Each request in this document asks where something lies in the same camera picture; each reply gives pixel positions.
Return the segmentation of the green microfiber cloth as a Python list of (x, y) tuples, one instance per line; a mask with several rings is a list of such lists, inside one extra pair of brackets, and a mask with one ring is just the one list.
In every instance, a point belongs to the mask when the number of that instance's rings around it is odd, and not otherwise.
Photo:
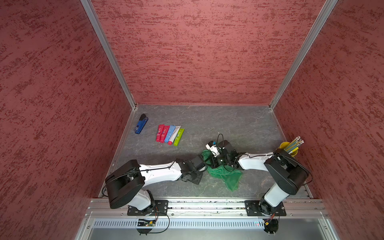
[(234, 192), (239, 187), (239, 182), (243, 176), (240, 170), (233, 169), (232, 167), (219, 166), (213, 168), (214, 153), (209, 150), (204, 150), (201, 153), (205, 164), (207, 165), (208, 173), (213, 177), (220, 179), (224, 182), (226, 187)]

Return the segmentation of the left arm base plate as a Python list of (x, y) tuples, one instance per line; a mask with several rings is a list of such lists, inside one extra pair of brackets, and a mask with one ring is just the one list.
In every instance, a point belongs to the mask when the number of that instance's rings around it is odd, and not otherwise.
[(168, 212), (168, 200), (155, 200), (154, 205), (147, 207), (144, 210), (138, 210), (135, 207), (129, 206), (128, 216), (158, 216), (165, 215)]

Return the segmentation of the lime green toothpaste tube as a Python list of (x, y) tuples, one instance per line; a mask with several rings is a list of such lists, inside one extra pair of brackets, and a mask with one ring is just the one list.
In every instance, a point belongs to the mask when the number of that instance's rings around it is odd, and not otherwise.
[(174, 140), (174, 146), (178, 146), (179, 143), (180, 143), (180, 140), (183, 136), (183, 133), (184, 133), (185, 129), (179, 129), (178, 133), (177, 133), (177, 136)]

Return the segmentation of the pink toothpaste tube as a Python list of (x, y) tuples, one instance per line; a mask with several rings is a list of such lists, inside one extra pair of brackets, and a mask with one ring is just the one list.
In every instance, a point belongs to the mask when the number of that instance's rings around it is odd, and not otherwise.
[(161, 141), (161, 137), (162, 137), (162, 134), (163, 134), (164, 127), (165, 127), (165, 125), (159, 125), (158, 126), (156, 142), (160, 142)]
[(165, 142), (165, 139), (166, 139), (166, 136), (167, 136), (167, 134), (168, 134), (169, 128), (170, 128), (170, 126), (164, 126), (164, 127), (163, 127), (163, 131), (162, 131), (162, 133), (161, 133), (161, 137), (160, 137), (160, 142), (161, 142), (161, 143), (164, 143), (164, 142)]

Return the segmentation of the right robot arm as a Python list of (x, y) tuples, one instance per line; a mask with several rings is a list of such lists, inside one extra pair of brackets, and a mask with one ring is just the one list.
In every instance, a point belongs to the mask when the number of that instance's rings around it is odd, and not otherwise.
[(272, 176), (274, 185), (255, 207), (263, 216), (275, 214), (287, 197), (297, 194), (311, 174), (284, 149), (276, 149), (266, 154), (238, 153), (226, 140), (220, 143), (211, 141), (206, 144), (206, 149), (211, 154), (208, 165), (214, 169), (223, 166), (239, 171), (258, 170), (268, 172)]

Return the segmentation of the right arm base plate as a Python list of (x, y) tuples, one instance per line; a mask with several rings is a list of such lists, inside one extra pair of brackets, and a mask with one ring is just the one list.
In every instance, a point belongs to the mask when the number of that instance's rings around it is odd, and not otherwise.
[(283, 202), (276, 207), (272, 207), (266, 201), (245, 201), (245, 210), (248, 217), (286, 217), (287, 213)]

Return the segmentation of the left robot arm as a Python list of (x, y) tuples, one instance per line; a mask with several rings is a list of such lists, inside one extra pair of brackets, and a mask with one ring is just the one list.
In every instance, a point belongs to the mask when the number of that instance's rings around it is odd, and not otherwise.
[(107, 192), (111, 209), (131, 206), (139, 211), (151, 211), (156, 205), (155, 200), (144, 187), (179, 180), (198, 185), (206, 169), (201, 156), (161, 165), (143, 165), (130, 160), (106, 177), (103, 190)]

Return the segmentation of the white tube pink cap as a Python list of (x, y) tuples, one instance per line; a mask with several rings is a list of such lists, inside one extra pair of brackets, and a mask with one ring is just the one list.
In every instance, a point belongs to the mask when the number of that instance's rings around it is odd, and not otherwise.
[(174, 129), (174, 131), (172, 132), (171, 137), (170, 137), (170, 139), (169, 139), (169, 141), (168, 141), (168, 145), (172, 145), (172, 144), (174, 143), (174, 141), (175, 141), (175, 139), (176, 139), (176, 137), (177, 137), (177, 135), (178, 135), (178, 132), (179, 132), (180, 128), (181, 128), (181, 126), (175, 126), (175, 129)]

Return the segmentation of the blue toothpaste tube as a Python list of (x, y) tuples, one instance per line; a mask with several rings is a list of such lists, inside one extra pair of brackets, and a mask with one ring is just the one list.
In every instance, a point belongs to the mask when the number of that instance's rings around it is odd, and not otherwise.
[(166, 138), (165, 138), (165, 143), (169, 142), (169, 140), (170, 140), (170, 138), (171, 138), (175, 128), (176, 128), (176, 126), (174, 126), (174, 125), (170, 125), (169, 126), (169, 129), (168, 129), (168, 132), (167, 132), (167, 135), (166, 135)]

